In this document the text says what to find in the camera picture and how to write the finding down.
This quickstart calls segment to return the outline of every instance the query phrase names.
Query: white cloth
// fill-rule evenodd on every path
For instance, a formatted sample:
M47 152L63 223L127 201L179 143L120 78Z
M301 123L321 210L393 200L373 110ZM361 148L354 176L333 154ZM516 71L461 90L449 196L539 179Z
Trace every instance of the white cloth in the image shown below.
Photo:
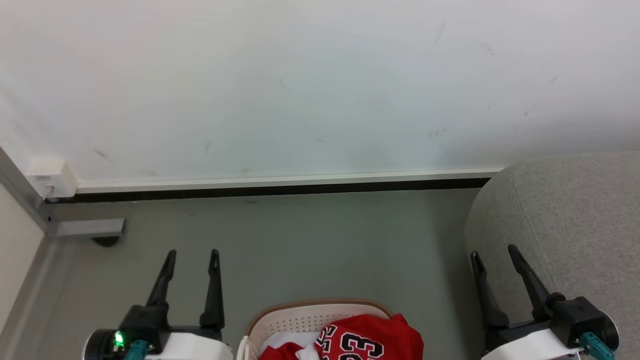
M313 344L307 345L302 350L296 351L296 357L298 360L320 360L320 355Z
M313 343L318 339L320 335L319 331L316 332L286 332L286 331L278 331L275 334L271 335L265 342L260 346L260 352L258 355L262 355L264 349L267 347L279 348L286 343L295 343L300 345L301 347L306 347L307 345L313 345Z

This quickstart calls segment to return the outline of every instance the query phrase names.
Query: black floor trim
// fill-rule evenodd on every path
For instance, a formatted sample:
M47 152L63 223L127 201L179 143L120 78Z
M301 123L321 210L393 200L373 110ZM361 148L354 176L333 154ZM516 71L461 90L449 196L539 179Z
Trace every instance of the black floor trim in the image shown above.
M118 202L165 199L194 199L202 197L238 197L265 195L296 195L310 193L383 192L392 190L434 190L481 188L489 178L446 179L420 181L392 181L387 183L322 184L263 186L253 188L224 188L197 190L158 190L150 192L80 193L74 197L47 199L48 204L80 204L88 202Z

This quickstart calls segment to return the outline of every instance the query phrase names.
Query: laundry basket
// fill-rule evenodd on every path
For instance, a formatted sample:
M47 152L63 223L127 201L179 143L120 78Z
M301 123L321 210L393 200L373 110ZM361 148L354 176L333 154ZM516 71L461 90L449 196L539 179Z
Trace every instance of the laundry basket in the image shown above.
M262 343L276 332L321 331L331 322L363 314L393 317L387 308L368 300L317 300L271 307L256 316L249 326L240 341L236 360L256 360Z

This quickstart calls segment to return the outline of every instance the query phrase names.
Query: white baseboard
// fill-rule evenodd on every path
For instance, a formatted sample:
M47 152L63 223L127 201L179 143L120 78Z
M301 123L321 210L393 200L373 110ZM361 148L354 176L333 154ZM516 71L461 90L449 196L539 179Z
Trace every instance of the white baseboard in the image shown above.
M282 177L241 177L236 179L201 179L175 181L131 181L120 183L80 183L77 193L147 192L160 190L201 190L221 188L253 188L263 186L294 186L320 184L381 183L389 181L419 181L443 179L473 179L493 177L503 168L464 168L403 172L370 172Z

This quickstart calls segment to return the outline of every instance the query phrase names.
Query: teal cable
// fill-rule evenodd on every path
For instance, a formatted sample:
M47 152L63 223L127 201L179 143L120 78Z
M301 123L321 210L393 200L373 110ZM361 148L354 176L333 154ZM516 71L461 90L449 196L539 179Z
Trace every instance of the teal cable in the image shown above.
M596 360L616 359L613 351L609 350L607 345L598 339L598 336L595 336L591 331L582 334L580 337L580 346L582 346L587 355L590 355Z
M148 344L144 340L136 340L131 344L131 348L124 360L145 360L148 352Z

